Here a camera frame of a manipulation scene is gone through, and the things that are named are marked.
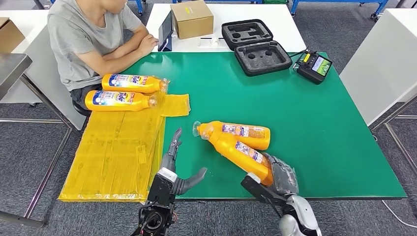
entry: yellow packaging film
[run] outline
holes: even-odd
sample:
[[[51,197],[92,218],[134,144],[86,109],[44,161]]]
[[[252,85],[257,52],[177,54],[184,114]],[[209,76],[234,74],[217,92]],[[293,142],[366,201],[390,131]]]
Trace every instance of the yellow packaging film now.
[[[189,113],[187,95],[155,93],[161,106],[92,112],[59,199],[143,202],[162,158],[165,117]],[[176,106],[181,111],[169,109]]]
[[[188,94],[164,96],[161,115],[163,117],[181,117],[190,113],[190,99]]]

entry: cardboard box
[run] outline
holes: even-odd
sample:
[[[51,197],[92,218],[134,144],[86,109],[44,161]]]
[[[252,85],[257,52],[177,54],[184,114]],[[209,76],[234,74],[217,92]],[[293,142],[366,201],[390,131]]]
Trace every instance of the cardboard box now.
[[[203,0],[171,4],[179,39],[213,34],[213,14]]]
[[[25,36],[7,17],[0,17],[0,53],[11,53]]]

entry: foam insert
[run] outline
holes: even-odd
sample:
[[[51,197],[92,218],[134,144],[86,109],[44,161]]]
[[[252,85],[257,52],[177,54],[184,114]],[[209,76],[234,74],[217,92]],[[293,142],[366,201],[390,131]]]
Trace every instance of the foam insert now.
[[[247,76],[285,70],[293,64],[287,52],[276,41],[236,47],[235,56]]]
[[[273,38],[268,27],[258,19],[224,23],[222,35],[232,51],[238,46],[269,42]]]

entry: green tabletop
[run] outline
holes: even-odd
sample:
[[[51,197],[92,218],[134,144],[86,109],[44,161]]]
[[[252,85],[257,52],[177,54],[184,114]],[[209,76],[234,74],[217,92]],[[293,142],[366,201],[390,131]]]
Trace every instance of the green tabletop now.
[[[240,185],[246,173],[192,135],[196,120],[268,127],[267,152],[295,168],[305,198],[406,197],[333,67],[315,85],[292,69],[247,77],[232,52],[153,53],[124,73],[167,78],[170,94],[190,95],[190,115],[166,120],[164,152],[182,127],[178,176],[208,171],[178,198],[252,198]]]

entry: dish soap bottle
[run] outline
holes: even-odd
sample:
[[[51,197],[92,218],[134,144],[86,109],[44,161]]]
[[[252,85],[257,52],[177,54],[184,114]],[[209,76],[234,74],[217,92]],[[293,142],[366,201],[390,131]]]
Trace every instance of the dish soap bottle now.
[[[213,144],[216,151],[246,172],[252,172],[265,186],[273,183],[272,170],[266,157],[236,139],[234,135],[223,133],[213,126],[201,131],[201,138]]]
[[[107,74],[103,76],[101,85],[106,91],[126,91],[153,93],[166,92],[169,80],[155,76]]]
[[[86,106],[92,111],[140,111],[156,106],[156,96],[138,92],[93,90],[87,93]]]
[[[201,131],[207,129],[208,126],[212,126],[223,133],[232,134],[237,140],[258,150],[268,149],[271,139],[271,131],[266,127],[223,123],[220,121],[212,121],[210,123],[200,123],[198,121],[194,122],[193,135],[201,135]]]

